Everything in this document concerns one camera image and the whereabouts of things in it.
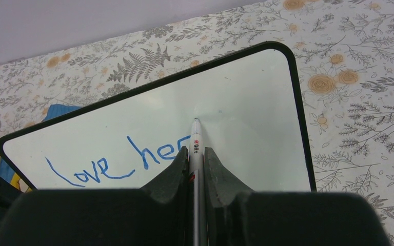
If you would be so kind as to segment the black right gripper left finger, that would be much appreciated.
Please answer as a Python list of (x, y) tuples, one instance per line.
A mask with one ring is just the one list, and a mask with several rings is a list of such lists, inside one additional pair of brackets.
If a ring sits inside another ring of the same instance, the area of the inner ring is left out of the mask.
[(36, 190), (0, 226), (0, 245), (183, 245), (188, 149), (139, 189)]

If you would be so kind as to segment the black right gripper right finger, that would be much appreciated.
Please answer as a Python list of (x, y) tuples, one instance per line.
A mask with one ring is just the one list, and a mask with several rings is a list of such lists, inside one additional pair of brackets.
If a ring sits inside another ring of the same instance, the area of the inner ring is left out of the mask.
[(390, 245), (373, 208), (353, 193), (257, 192), (207, 147), (210, 245)]

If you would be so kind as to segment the blue capped whiteboard marker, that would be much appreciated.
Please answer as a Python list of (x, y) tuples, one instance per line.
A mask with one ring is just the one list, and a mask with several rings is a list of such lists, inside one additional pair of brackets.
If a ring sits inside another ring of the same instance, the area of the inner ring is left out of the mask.
[(191, 125), (188, 148), (188, 229), (187, 245), (207, 245), (207, 221), (204, 183), (204, 143), (202, 126), (198, 118)]

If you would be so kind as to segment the black framed whiteboard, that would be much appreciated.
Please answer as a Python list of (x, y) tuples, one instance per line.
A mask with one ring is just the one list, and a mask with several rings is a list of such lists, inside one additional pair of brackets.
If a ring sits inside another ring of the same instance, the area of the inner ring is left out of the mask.
[(139, 188), (203, 145), (256, 191), (314, 191), (295, 57), (263, 42), (0, 138), (33, 189)]

